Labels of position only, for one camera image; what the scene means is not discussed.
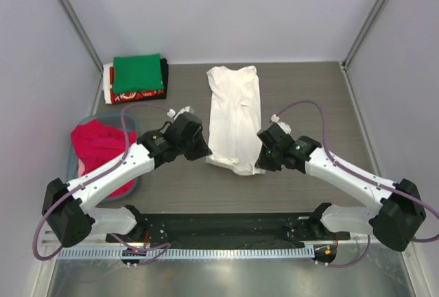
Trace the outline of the white printed t-shirt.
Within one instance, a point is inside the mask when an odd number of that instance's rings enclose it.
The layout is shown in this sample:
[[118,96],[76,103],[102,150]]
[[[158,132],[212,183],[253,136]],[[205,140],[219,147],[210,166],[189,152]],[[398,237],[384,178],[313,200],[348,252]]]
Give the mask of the white printed t-shirt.
[[257,68],[213,67],[206,76],[211,90],[208,147],[212,151],[206,162],[239,176],[264,174],[255,166],[261,151]]

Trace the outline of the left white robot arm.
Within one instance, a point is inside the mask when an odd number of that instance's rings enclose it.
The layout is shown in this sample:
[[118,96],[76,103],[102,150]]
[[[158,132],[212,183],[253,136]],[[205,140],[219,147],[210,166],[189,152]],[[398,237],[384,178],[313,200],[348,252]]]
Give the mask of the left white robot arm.
[[144,133],[127,151],[92,172],[67,183],[52,180],[46,189],[43,217],[64,248],[90,235],[116,234],[140,241],[148,224],[134,206],[101,209],[98,204],[127,182],[178,156],[195,161],[210,154],[201,119],[191,112],[180,112],[165,129]]

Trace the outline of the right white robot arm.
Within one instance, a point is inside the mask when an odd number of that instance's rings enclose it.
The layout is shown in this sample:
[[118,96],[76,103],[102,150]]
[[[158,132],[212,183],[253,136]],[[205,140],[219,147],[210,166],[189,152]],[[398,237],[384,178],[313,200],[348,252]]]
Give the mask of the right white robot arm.
[[393,251],[404,251],[426,213],[417,186],[394,182],[364,171],[327,151],[314,139],[294,139],[286,123],[258,132],[262,142],[256,166],[268,171],[297,170],[319,178],[360,201],[361,207],[321,204],[309,222],[310,233],[324,239],[331,233],[372,235]]

